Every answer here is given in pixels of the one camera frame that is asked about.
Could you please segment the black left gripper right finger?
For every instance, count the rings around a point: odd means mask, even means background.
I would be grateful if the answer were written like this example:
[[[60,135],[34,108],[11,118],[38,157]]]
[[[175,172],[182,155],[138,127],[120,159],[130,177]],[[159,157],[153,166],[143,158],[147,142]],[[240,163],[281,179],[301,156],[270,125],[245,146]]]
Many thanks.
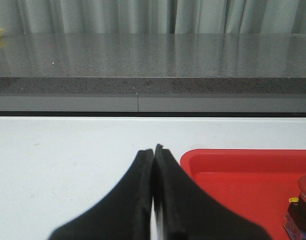
[[[154,155],[154,210],[160,240],[268,240],[259,225],[205,193],[158,144]]]

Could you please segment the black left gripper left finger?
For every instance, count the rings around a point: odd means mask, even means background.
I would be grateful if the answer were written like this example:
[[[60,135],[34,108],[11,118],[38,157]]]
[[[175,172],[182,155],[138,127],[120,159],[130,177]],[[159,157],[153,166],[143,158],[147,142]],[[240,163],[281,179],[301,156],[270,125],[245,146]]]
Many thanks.
[[[148,240],[153,150],[141,150],[117,185],[82,215],[55,229],[51,240]]]

